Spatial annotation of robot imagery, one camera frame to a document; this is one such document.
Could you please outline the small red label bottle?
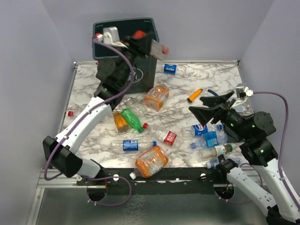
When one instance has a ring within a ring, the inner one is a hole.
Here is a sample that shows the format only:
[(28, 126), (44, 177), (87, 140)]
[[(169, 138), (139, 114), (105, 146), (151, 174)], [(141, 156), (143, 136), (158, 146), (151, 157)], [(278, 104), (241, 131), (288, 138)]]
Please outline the small red label bottle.
[[(142, 38), (146, 37), (147, 35), (141, 30), (137, 30), (133, 38), (136, 40), (141, 40)], [(151, 49), (150, 49), (150, 55), (156, 58), (159, 61), (165, 61), (167, 59), (167, 56), (169, 54), (169, 49), (165, 45), (160, 44), (158, 41), (152, 39), (151, 43)]]

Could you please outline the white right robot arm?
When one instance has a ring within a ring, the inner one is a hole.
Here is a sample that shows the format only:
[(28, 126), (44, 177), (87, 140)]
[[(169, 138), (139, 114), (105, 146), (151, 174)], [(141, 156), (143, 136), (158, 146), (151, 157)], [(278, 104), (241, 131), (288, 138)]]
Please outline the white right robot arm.
[(233, 108), (255, 94), (252, 90), (244, 90), (237, 101), (229, 101), (233, 92), (218, 97), (201, 97), (203, 106), (190, 106), (189, 111), (201, 125), (223, 123), (243, 142), (240, 145), (242, 155), (265, 181), (268, 191), (248, 178), (231, 159), (216, 166), (216, 180), (238, 187), (262, 211), (269, 225), (298, 225), (300, 197), (284, 173), (281, 155), (267, 139), (276, 131), (271, 115), (256, 112), (241, 116)]

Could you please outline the red label clear bottle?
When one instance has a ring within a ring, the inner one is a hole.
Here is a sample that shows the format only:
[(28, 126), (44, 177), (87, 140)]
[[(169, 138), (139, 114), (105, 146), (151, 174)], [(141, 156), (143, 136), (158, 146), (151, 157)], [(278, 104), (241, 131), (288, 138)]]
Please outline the red label clear bottle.
[(158, 139), (160, 142), (169, 145), (172, 148), (179, 148), (183, 144), (183, 139), (178, 136), (176, 133), (164, 129), (164, 128), (157, 128), (152, 129), (150, 134)]

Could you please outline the clear glass-like jar bottle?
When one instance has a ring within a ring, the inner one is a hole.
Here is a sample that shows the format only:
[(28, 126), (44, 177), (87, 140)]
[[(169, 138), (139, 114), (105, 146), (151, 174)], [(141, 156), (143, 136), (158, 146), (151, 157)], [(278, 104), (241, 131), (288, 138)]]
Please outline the clear glass-like jar bottle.
[(128, 98), (125, 105), (137, 116), (143, 116), (148, 112), (147, 108), (133, 97)]

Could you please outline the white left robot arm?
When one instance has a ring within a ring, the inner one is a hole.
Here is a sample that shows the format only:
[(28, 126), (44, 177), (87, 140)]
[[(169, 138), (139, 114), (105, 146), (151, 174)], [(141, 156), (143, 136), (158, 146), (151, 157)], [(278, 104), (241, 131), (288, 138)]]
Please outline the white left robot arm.
[(114, 40), (109, 32), (96, 34), (93, 42), (118, 54), (117, 58), (98, 60), (97, 79), (100, 84), (85, 109), (75, 120), (54, 138), (47, 136), (43, 140), (46, 158), (44, 179), (49, 166), (59, 170), (60, 175), (70, 178), (74, 175), (87, 177), (93, 185), (103, 181), (101, 165), (76, 155), (80, 146), (95, 126), (109, 115), (121, 102), (134, 81), (133, 65), (137, 58), (150, 56), (155, 34), (140, 30), (122, 41)]

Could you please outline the Pepsi label bottle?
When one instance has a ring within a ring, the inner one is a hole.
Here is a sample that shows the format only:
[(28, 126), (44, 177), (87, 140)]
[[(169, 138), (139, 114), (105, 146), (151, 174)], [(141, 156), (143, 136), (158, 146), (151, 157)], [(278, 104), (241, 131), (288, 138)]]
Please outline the Pepsi label bottle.
[(183, 74), (186, 71), (186, 67), (183, 65), (165, 64), (163, 72), (166, 74)]

